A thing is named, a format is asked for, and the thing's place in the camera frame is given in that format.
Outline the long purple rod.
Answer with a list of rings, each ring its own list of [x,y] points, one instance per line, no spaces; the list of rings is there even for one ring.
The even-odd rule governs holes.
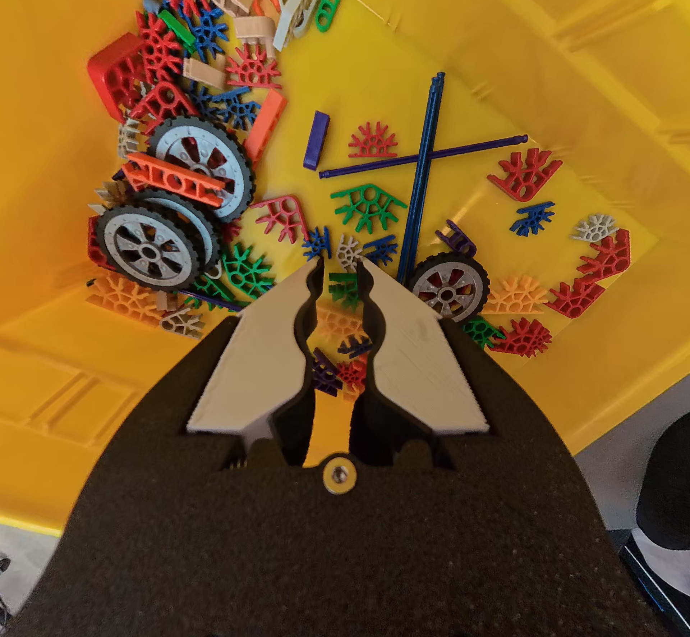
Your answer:
[[[494,150],[498,148],[506,148],[510,146],[519,146],[529,140],[528,134],[519,134],[512,137],[502,139],[495,139],[491,141],[483,141],[479,143],[472,143],[464,146],[454,148],[446,148],[441,150],[433,150],[428,154],[430,160],[442,159],[446,157],[455,157],[460,155],[468,155],[474,152],[484,152],[487,150]],[[368,164],[358,164],[346,166],[341,168],[331,168],[321,170],[318,172],[320,179],[329,179],[334,177],[347,176],[358,173],[365,173],[369,171],[379,170],[383,168],[391,168],[396,166],[404,166],[408,164],[416,164],[419,161],[419,155],[408,155],[403,157],[392,157],[386,159],[376,160]]]

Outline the yellow connector parts bin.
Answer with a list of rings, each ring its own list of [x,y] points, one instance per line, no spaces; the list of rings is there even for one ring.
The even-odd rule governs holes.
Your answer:
[[[593,213],[629,231],[631,266],[575,320],[546,309],[553,341],[490,355],[572,453],[689,373],[689,0],[341,0],[280,53],[288,104],[257,199],[294,194],[310,230],[343,226],[331,194],[373,183],[409,202],[414,166],[321,180],[302,167],[313,115],[331,117],[320,168],[356,164],[350,135],[377,121],[417,152],[431,79],[446,73],[436,148],[528,134],[526,147],[434,160],[418,260],[453,219],[492,283],[547,290],[597,252],[570,239]],[[95,462],[143,395],[197,342],[93,304],[94,190],[122,163],[118,124],[87,61],[136,32],[142,0],[1,0],[1,523],[58,536]],[[529,202],[487,180],[529,148],[563,161]],[[537,236],[516,211],[554,201]]]

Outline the red corner connector piece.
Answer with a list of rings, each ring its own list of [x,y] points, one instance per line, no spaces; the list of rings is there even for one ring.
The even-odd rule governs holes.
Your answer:
[[[521,152],[512,152],[509,160],[501,160],[499,166],[505,175],[488,175],[487,180],[514,201],[527,203],[541,191],[562,165],[562,160],[551,159],[550,150],[532,147],[525,155]]]
[[[614,235],[609,235],[590,246],[597,255],[582,255],[582,263],[576,268],[582,274],[580,280],[584,285],[597,284],[626,271],[631,265],[630,232],[626,229],[619,229]]]
[[[562,281],[557,289],[551,288],[554,299],[544,306],[570,320],[579,318],[606,289],[596,281],[577,278],[571,284]]]
[[[269,235],[275,228],[279,228],[279,242],[288,239],[290,244],[295,244],[298,238],[309,241],[309,232],[302,206],[293,194],[255,201],[250,205],[250,209],[262,210],[262,214],[256,218],[255,224],[263,226],[264,235]]]

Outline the blue connector piece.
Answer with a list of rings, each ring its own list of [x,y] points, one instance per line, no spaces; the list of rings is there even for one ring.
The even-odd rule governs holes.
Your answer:
[[[397,254],[398,246],[396,235],[380,237],[364,245],[364,257],[376,265],[388,266]]]
[[[543,201],[518,209],[516,213],[520,218],[510,226],[510,232],[519,237],[537,236],[545,229],[544,224],[552,222],[555,206],[554,201]]]

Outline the grey toy wheel black tyre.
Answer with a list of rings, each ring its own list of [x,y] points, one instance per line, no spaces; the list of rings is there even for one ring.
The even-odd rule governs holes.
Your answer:
[[[253,202],[254,169],[246,150],[222,124],[195,116],[178,116],[160,124],[148,153],[158,159],[224,183],[216,216],[228,223]]]
[[[203,245],[202,272],[206,272],[218,264],[221,256],[220,225],[210,206],[153,187],[143,189],[140,192],[133,192],[131,199],[135,203],[162,206],[172,210],[178,217],[185,219],[196,230],[195,241]]]
[[[484,308],[490,280],[475,260],[458,253],[438,253],[416,265],[407,288],[440,317],[461,324]]]
[[[195,227],[155,203],[105,210],[95,232],[107,262],[143,287],[175,293],[202,271],[205,250]]]

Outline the purple block piece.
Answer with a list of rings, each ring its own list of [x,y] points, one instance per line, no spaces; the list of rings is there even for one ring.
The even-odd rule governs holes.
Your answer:
[[[330,125],[330,116],[320,110],[316,110],[308,135],[308,141],[304,154],[303,167],[316,171],[322,156],[326,135]]]

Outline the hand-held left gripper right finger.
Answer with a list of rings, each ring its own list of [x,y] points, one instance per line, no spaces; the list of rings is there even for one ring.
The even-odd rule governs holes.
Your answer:
[[[349,452],[369,466],[392,466],[408,443],[421,442],[434,465],[449,466],[443,439],[487,435],[490,425],[442,318],[371,262],[358,263],[357,283],[372,348]]]

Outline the green clip connector piece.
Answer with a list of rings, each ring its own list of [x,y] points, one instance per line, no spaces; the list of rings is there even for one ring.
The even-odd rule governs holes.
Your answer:
[[[315,25],[322,34],[329,31],[340,2],[341,0],[319,0],[315,13]]]

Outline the red square frame piece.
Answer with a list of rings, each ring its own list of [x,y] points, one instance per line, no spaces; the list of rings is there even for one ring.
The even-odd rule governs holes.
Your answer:
[[[125,124],[123,109],[132,110],[142,98],[146,80],[143,40],[127,32],[88,60],[87,71],[108,115]]]

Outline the purple clip connector piece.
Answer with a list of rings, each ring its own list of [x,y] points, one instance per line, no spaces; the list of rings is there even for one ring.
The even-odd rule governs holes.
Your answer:
[[[476,244],[452,219],[447,219],[445,228],[436,230],[435,235],[451,251],[465,258],[473,259],[477,254]]]

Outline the long blue rod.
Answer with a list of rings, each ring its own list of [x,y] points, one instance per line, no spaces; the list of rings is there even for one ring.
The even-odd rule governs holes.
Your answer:
[[[428,186],[428,183],[425,186],[422,186],[422,189],[419,193],[418,237],[419,237],[419,231],[421,229],[421,222],[422,222],[422,216],[423,216],[423,211],[424,211],[424,201],[426,199],[427,186]],[[410,267],[409,267],[409,273],[408,273],[407,281],[408,281],[408,279],[409,279],[409,277],[410,277],[410,275],[411,275],[411,273],[415,267],[415,259],[416,259],[416,253],[417,253],[417,248],[418,248],[418,241],[419,241],[419,239],[417,239],[417,241],[415,241],[412,244],[411,249],[410,249],[410,259],[409,259]]]
[[[430,159],[428,158],[428,154],[433,151],[436,138],[437,121],[444,89],[444,80],[445,72],[440,71],[436,73],[436,75],[432,78],[428,93],[427,109],[425,112],[424,124],[422,126],[422,134],[415,168],[415,178],[413,180],[412,193],[410,196],[409,213],[404,229],[396,276],[397,282],[399,282],[402,287],[406,287],[407,285],[407,277],[410,267],[410,249],[412,244],[418,239],[419,193],[422,189],[422,186],[425,186],[428,183],[428,173],[430,169]]]

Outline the heap of colourful connector pieces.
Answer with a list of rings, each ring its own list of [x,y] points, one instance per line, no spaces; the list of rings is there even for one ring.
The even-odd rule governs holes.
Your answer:
[[[277,53],[315,23],[319,0],[278,0],[280,13],[267,2],[263,9],[268,16],[255,14],[253,1],[143,0],[143,10],[136,13],[134,35],[143,40],[146,80],[141,82],[142,98],[137,105],[123,109],[125,124],[119,124],[118,136],[122,165],[130,153],[151,156],[149,141],[155,129],[178,116],[222,124],[243,146],[268,91],[276,89],[285,97]],[[256,196],[262,158],[253,167],[256,189],[252,203],[262,201]],[[271,264],[263,256],[255,257],[252,246],[239,239],[241,218],[250,206],[228,223],[215,214],[220,225],[220,261],[178,292],[152,290],[117,272],[100,249],[95,225],[105,210],[135,203],[131,195],[137,191],[125,178],[122,165],[96,190],[98,202],[90,205],[95,214],[88,220],[88,256],[106,271],[88,282],[94,290],[91,303],[200,339],[202,305],[235,314],[275,285]],[[326,252],[327,229],[322,232],[321,236],[309,232],[309,241],[303,240],[307,256]]]

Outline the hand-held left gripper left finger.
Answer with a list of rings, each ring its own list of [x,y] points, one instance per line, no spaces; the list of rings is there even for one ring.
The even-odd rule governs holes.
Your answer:
[[[287,464],[303,465],[315,417],[307,340],[317,327],[323,273],[315,257],[237,315],[188,432],[237,436],[246,453],[272,439]]]

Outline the red half-round connector piece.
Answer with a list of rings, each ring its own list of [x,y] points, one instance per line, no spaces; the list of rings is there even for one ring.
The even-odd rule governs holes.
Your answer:
[[[388,159],[398,156],[396,134],[389,126],[376,122],[367,122],[358,126],[358,131],[350,135],[348,142],[350,159]]]

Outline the orange connector piece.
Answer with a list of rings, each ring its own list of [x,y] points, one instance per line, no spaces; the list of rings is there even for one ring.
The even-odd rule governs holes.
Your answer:
[[[491,283],[482,315],[533,316],[544,313],[547,289],[529,275],[500,279]]]

